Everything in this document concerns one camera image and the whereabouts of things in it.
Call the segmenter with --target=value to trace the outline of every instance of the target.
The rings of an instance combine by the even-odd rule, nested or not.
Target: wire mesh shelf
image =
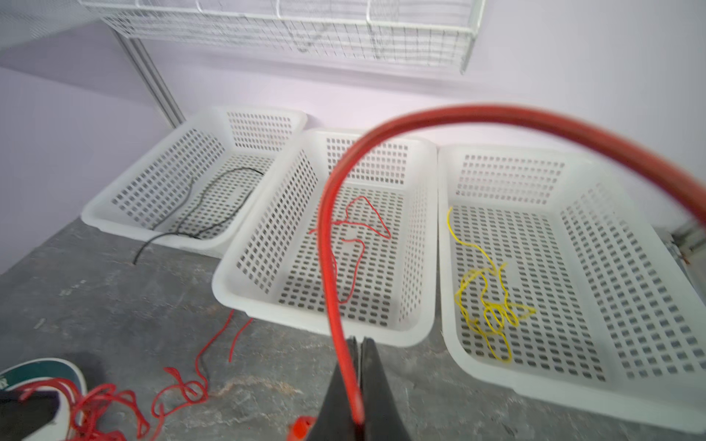
[[[485,0],[79,0],[125,37],[466,69]]]

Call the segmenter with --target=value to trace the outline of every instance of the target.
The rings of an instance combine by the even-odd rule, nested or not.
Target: metal bracket
[[[184,122],[184,115],[181,113],[177,102],[174,101],[172,93],[164,83],[160,72],[152,62],[145,46],[138,38],[125,38],[116,30],[112,30],[112,32],[120,46],[128,55],[128,58],[130,58],[130,62],[132,62],[133,66],[135,66],[135,69],[140,74],[150,94],[155,98],[157,106],[160,107],[168,122],[174,128],[179,126]]]

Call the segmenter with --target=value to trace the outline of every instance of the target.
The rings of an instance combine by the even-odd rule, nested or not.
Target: yellow wire
[[[461,277],[461,282],[458,291],[456,291],[456,295],[454,296],[455,302],[458,305],[459,309],[461,310],[461,315],[463,315],[463,318],[466,320],[466,325],[468,325],[468,328],[471,329],[473,332],[476,332],[477,334],[480,334],[483,336],[483,338],[486,341],[486,345],[488,346],[488,349],[490,349],[491,354],[493,354],[493,357],[496,359],[504,362],[504,363],[509,363],[513,359],[513,352],[510,349],[510,345],[508,343],[508,339],[505,337],[505,332],[503,332],[503,329],[505,328],[505,322],[507,322],[510,326],[517,327],[520,325],[520,321],[524,320],[525,318],[531,316],[532,314],[536,313],[537,310],[532,308],[531,306],[525,306],[525,305],[520,305],[519,303],[513,303],[509,302],[508,298],[510,297],[510,293],[508,290],[505,288],[505,283],[503,282],[503,268],[507,265],[507,263],[503,263],[499,268],[495,265],[495,262],[486,254],[486,252],[481,248],[480,246],[476,245],[475,243],[468,243],[461,241],[456,234],[453,232],[453,229],[451,228],[451,211],[453,210],[453,206],[448,209],[448,212],[446,213],[446,225],[448,226],[448,231],[451,233],[451,236],[460,243],[461,245],[464,246],[469,246],[472,248],[476,248],[478,251],[480,251],[483,256],[485,256],[486,259],[490,262],[492,268],[481,268],[480,270],[468,270],[466,273]],[[500,282],[500,286],[503,289],[503,293],[505,294],[505,298],[503,300],[503,303],[493,303],[493,302],[488,302],[484,299],[485,293],[488,291],[488,279],[485,277],[485,273],[488,273],[490,275],[493,275],[495,277],[498,277],[498,281]],[[481,290],[481,293],[479,295],[481,304],[483,305],[483,313],[482,316],[485,319],[485,323],[490,328],[490,333],[498,335],[500,338],[503,339],[503,342],[505,342],[505,348],[508,349],[508,357],[507,358],[501,358],[498,356],[498,354],[495,353],[493,350],[493,347],[490,344],[490,340],[488,339],[488,334],[481,328],[480,326],[480,319],[476,318],[473,321],[471,321],[471,317],[468,313],[468,309],[464,307],[461,304],[461,295],[463,294],[463,291],[468,287],[468,285],[471,284],[478,276],[482,277],[485,286]],[[513,310],[510,309],[510,307],[514,307],[517,309],[523,309],[527,311],[524,315],[521,315],[520,317],[515,314]],[[493,325],[490,316],[495,320],[495,323],[497,325]]]

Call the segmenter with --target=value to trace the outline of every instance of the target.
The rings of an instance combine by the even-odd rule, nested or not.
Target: white wall
[[[266,104],[304,110],[322,126],[368,128],[426,107],[515,102],[592,121],[706,181],[705,18],[703,0],[489,0],[462,78],[401,79],[184,44],[147,47],[187,115],[214,104]],[[426,136],[437,143],[565,145],[490,126]],[[653,224],[685,220],[648,184],[628,172],[621,178]]]
[[[0,273],[170,130],[101,26],[79,30],[84,43],[72,31],[0,53],[0,66],[53,77],[0,67]],[[116,75],[122,89],[100,90]]]

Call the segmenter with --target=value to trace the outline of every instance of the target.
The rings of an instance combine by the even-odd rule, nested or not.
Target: thick red cable
[[[636,171],[679,201],[702,224],[706,224],[706,188],[692,176],[636,144],[587,123],[538,109],[515,106],[476,105],[445,107],[401,116],[374,128],[353,144],[336,164],[326,181],[318,211],[318,258],[326,298],[331,338],[351,407],[353,421],[365,422],[363,399],[353,362],[343,334],[338,310],[331,219],[336,196],[355,164],[371,149],[403,133],[457,123],[500,123],[532,128],[584,145]]]
[[[374,229],[372,226],[370,226],[370,225],[368,225],[368,224],[363,224],[363,223],[361,223],[361,222],[351,222],[351,221],[349,221],[349,219],[350,219],[350,213],[348,213],[348,209],[349,209],[353,204],[355,204],[355,202],[357,202],[357,201],[359,201],[359,200],[361,200],[361,199],[362,199],[362,200],[365,200],[365,202],[368,203],[368,205],[370,206],[370,208],[373,209],[373,211],[375,212],[375,214],[378,215],[378,219],[380,220],[380,223],[383,225],[383,228],[384,228],[385,231],[387,231],[387,233],[388,233],[387,236],[386,236],[385,234],[382,234],[382,233],[379,232],[378,230]],[[380,216],[380,212],[378,212],[378,210],[373,206],[373,204],[370,202],[370,200],[369,200],[368,198],[366,198],[365,196],[358,196],[358,197],[356,197],[355,199],[353,199],[352,201],[350,201],[350,202],[348,203],[348,205],[346,205],[345,213],[346,213],[346,217],[345,217],[343,220],[334,221],[334,222],[332,222],[332,225],[364,226],[364,227],[366,227],[367,229],[370,229],[370,230],[374,231],[374,232],[375,232],[376,234],[378,234],[378,236],[380,236],[380,237],[386,238],[386,239],[388,239],[388,240],[393,237],[392,233],[390,233],[390,230],[388,229],[388,226],[385,225],[385,221],[383,221],[383,217]],[[311,234],[311,233],[313,233],[313,232],[315,232],[315,231],[316,231],[316,228],[313,228],[313,229],[309,230],[309,234]],[[363,246],[363,250],[360,252],[360,255],[358,256],[358,260],[357,260],[356,263],[355,263],[355,269],[353,270],[353,282],[351,283],[351,290],[350,290],[350,292],[348,293],[348,297],[346,297],[345,300],[338,302],[339,305],[344,305],[344,304],[348,303],[348,301],[351,299],[351,297],[353,297],[353,292],[355,291],[355,281],[356,281],[356,279],[358,278],[358,267],[360,266],[360,262],[363,260],[363,254],[365,254],[365,242],[363,242],[362,240],[357,239],[357,238],[355,238],[355,239],[341,239],[341,242],[346,242],[346,243],[358,242],[358,243],[360,243],[360,244]],[[336,257],[335,257],[335,256],[333,256],[333,271],[334,271],[334,273],[335,273],[335,278],[338,279],[338,262],[336,261]]]

